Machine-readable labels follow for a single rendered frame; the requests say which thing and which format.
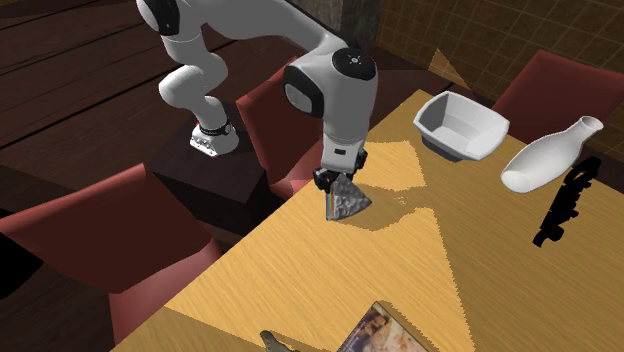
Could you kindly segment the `grey pyramid with rainbow stripe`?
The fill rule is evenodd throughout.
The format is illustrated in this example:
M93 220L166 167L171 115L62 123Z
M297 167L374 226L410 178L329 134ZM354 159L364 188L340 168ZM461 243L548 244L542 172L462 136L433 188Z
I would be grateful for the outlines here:
M338 221L353 216L372 204L345 174L339 174L326 194L326 219Z

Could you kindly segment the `red chair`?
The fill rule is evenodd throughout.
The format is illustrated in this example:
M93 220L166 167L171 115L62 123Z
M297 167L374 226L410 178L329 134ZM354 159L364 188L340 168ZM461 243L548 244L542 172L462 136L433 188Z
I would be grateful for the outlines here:
M287 100L284 70L236 100L236 107L265 169L270 191L287 200L306 186L320 166L322 124Z
M529 144L583 116L604 121L622 102L624 74L540 50L492 109L509 120L511 136Z
M217 261L213 236L143 164L0 220L0 233L107 293L115 342Z

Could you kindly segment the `wooden table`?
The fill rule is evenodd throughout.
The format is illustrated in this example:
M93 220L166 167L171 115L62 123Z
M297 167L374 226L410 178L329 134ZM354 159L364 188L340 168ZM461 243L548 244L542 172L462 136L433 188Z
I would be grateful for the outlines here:
M534 236L558 182L509 191L506 137L452 163L413 126L414 93L369 134L356 175L372 205L341 222L307 185L112 352L337 350L380 303L439 352L624 352L624 194L594 182L563 237Z

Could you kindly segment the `dark robot stand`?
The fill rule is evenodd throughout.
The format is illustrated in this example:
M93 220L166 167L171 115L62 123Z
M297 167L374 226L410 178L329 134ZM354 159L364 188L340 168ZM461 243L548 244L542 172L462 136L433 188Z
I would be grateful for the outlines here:
M197 219L246 235L270 209L268 182L235 104L224 109L239 136L233 152L210 157L191 147L191 118L147 167Z

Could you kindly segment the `white square bowl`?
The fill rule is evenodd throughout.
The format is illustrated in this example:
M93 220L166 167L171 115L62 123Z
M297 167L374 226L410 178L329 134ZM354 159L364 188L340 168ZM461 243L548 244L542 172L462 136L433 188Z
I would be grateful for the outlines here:
M413 124L430 149L457 161L486 158L503 142L510 126L499 113L452 91L426 102Z

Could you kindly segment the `book with picture cover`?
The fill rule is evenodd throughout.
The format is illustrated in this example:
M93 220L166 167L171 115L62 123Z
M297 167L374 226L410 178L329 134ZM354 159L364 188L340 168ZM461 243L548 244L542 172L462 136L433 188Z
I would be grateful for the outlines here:
M391 313L375 301L337 352L429 352Z

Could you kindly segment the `small grey-green figure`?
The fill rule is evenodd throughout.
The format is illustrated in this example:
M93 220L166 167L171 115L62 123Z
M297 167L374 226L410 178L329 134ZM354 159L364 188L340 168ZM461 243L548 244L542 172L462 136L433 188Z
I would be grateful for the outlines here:
M261 331L260 336L265 344L266 352L299 352L278 341L268 330Z

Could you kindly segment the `white vase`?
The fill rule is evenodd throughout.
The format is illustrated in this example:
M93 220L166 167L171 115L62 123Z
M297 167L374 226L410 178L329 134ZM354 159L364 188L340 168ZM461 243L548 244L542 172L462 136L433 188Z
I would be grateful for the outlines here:
M525 146L504 168L502 183L516 193L528 193L561 176L578 159L584 143L604 124L582 116L567 129Z

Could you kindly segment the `black knobbly elongated object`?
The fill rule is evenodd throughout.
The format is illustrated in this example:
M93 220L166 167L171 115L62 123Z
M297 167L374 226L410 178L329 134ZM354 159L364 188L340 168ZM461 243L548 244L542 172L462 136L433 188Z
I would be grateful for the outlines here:
M565 176L539 232L532 240L534 245L541 247L546 239L553 242L561 239L564 234L561 224L579 215L575 207L580 193L591 186L591 180L597 176L601 163L602 160L597 157L588 157Z

